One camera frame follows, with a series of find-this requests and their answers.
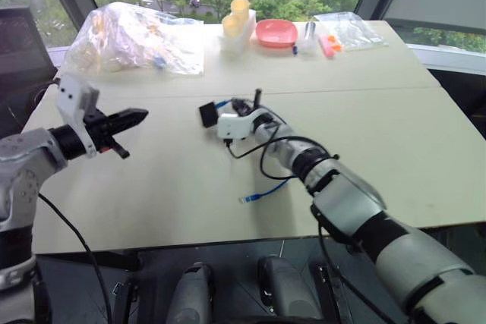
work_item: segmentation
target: blue ethernet cable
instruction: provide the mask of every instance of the blue ethernet cable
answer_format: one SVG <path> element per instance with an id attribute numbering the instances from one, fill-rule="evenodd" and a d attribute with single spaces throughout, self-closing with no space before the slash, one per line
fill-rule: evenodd
<path id="1" fill-rule="evenodd" d="M 223 106 L 225 106 L 229 102 L 231 102 L 231 100 L 223 100 L 222 102 L 218 102 L 217 104 L 215 104 L 216 109 L 222 108 Z"/>
<path id="2" fill-rule="evenodd" d="M 254 193 L 253 195 L 248 195 L 247 197 L 240 197 L 239 200 L 241 203 L 250 203 L 252 201 L 257 201 L 262 197 L 266 197 L 271 193 L 274 193 L 278 189 L 280 189 L 283 185 L 289 182 L 289 178 L 287 180 L 282 181 L 280 184 L 276 185 L 273 189 L 268 190 L 266 193 Z"/>

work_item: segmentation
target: yellow cup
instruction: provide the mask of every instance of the yellow cup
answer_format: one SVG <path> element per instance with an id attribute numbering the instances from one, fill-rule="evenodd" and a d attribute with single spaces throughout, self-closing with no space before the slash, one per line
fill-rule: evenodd
<path id="1" fill-rule="evenodd" d="M 250 14 L 250 2 L 248 0 L 233 0 L 231 2 L 232 15 L 237 17 L 241 24 L 244 24 Z"/>
<path id="2" fill-rule="evenodd" d="M 228 38 L 235 38 L 240 33 L 240 22 L 234 15 L 227 15 L 221 20 L 222 31 Z"/>

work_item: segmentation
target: pink bowl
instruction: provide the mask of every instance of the pink bowl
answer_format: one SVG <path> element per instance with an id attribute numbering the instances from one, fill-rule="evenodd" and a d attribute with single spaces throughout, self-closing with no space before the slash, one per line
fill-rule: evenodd
<path id="1" fill-rule="evenodd" d="M 283 19 L 261 20 L 257 23 L 255 33 L 263 46 L 275 49 L 292 47 L 297 41 L 297 28 Z"/>

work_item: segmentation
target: wire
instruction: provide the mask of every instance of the wire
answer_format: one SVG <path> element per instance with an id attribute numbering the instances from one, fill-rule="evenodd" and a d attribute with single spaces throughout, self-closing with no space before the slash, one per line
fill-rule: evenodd
<path id="1" fill-rule="evenodd" d="M 47 199 L 44 195 L 39 193 L 39 197 L 44 200 L 44 203 L 46 203 L 54 212 L 58 215 L 61 220 L 66 223 L 66 225 L 76 234 L 77 239 L 83 244 L 84 249 L 86 250 L 91 263 L 93 264 L 94 271 L 96 273 L 96 277 L 98 278 L 99 286 L 101 287 L 101 292 L 103 293 L 103 300 L 105 301 L 105 307 L 106 307 L 106 321 L 108 324 L 113 323 L 113 317 L 112 317 L 112 306 L 109 302 L 109 297 L 108 297 L 108 291 L 106 290 L 106 285 L 105 281 L 103 280 L 103 277 L 101 276 L 101 271 L 99 270 L 98 262 L 96 261 L 95 256 L 93 255 L 93 252 L 91 249 L 88 247 L 86 241 L 84 240 L 83 236 L 81 233 L 72 225 L 71 222 L 69 222 L 68 218 L 66 218 L 61 211 L 49 200 Z"/>
<path id="2" fill-rule="evenodd" d="M 229 145 L 226 145 L 226 148 L 228 148 L 229 154 L 233 158 L 235 158 L 235 159 L 242 159 L 243 157 L 246 157 L 246 156 L 252 154 L 253 152 L 258 151 L 260 148 L 264 148 L 267 144 L 279 142 L 281 140 L 298 140 L 298 141 L 301 141 L 301 142 L 313 143 L 313 144 L 315 144 L 317 147 L 321 148 L 325 153 L 327 153 L 329 155 L 329 152 L 327 151 L 327 149 L 325 149 L 321 144 L 319 144 L 315 140 L 312 140 L 311 138 L 301 137 L 301 136 L 278 137 L 278 138 L 275 138 L 273 140 L 269 140 L 270 142 L 265 142 L 265 143 L 259 144 L 258 146 L 253 147 L 252 149 L 246 151 L 245 153 L 242 153 L 241 155 L 236 155 L 233 152 L 233 150 L 231 149 L 231 147 Z"/>
<path id="3" fill-rule="evenodd" d="M 280 121 L 283 123 L 283 124 L 287 124 L 287 122 L 285 121 L 284 118 L 282 118 L 280 115 L 276 114 L 272 109 L 266 107 L 265 105 L 261 105 L 260 104 L 260 108 L 263 108 L 265 109 L 266 111 L 268 111 L 269 113 L 275 115 L 278 119 L 280 119 Z"/>
<path id="4" fill-rule="evenodd" d="M 289 178 L 287 180 L 282 181 L 280 184 L 276 185 L 273 189 L 268 190 L 265 193 L 254 193 L 253 195 L 249 195 L 247 197 L 240 197 L 240 201 L 242 203 L 249 203 L 251 201 L 256 201 L 261 199 L 262 197 L 266 197 L 267 195 L 270 195 L 271 193 L 274 193 L 278 189 L 280 189 L 283 185 L 285 185 L 287 182 L 289 182 Z"/>
<path id="5" fill-rule="evenodd" d="M 7 109 L 8 109 L 8 112 L 10 113 L 10 115 L 12 116 L 12 118 L 15 120 L 15 122 L 19 125 L 20 128 L 23 128 L 24 125 L 22 123 L 20 123 L 20 121 L 18 120 L 17 116 L 15 115 L 14 111 L 12 110 L 12 108 L 10 107 L 10 104 L 7 104 Z"/>
<path id="6" fill-rule="evenodd" d="M 223 106 L 225 106 L 226 104 L 228 104 L 230 102 L 230 100 L 223 100 L 221 102 L 218 102 L 217 104 L 214 105 L 214 107 L 216 109 L 219 109 L 219 108 L 222 108 Z"/>
<path id="7" fill-rule="evenodd" d="M 322 228 L 323 226 L 319 224 L 319 244 L 326 258 L 326 261 L 331 268 L 331 270 L 339 277 L 339 279 L 344 282 L 344 284 L 351 290 L 351 292 L 356 295 L 363 303 L 365 303 L 371 310 L 374 311 L 384 322 L 387 324 L 396 324 L 387 314 L 385 314 L 379 307 L 373 304 L 370 299 L 368 299 L 362 292 L 360 292 L 339 270 L 339 268 L 334 265 L 334 262 L 331 260 L 329 252 L 327 252 L 326 245 L 324 244 L 324 237 L 322 235 Z"/>
<path id="8" fill-rule="evenodd" d="M 272 135 L 268 139 L 267 143 L 265 144 L 264 151 L 261 153 L 260 157 L 260 172 L 262 173 L 263 176 L 266 178 L 271 178 L 272 180 L 288 180 L 290 178 L 296 178 L 297 176 L 295 175 L 290 175 L 290 176 L 272 176 L 269 175 L 265 172 L 264 170 L 264 159 L 265 159 L 265 153 L 267 153 L 268 146 L 272 143 L 273 138 L 276 136 L 277 132 L 280 129 L 280 124 L 277 124 L 275 127 L 275 130 L 273 131 Z"/>

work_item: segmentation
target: clear plastic bag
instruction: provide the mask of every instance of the clear plastic bag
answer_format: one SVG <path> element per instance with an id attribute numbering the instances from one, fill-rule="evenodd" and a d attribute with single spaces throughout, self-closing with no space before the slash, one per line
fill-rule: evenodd
<path id="1" fill-rule="evenodd" d="M 385 39 L 351 11 L 314 15 L 345 51 L 387 46 Z"/>
<path id="2" fill-rule="evenodd" d="M 90 12 L 59 73 L 163 68 L 202 74 L 202 24 L 136 5 L 108 4 Z"/>

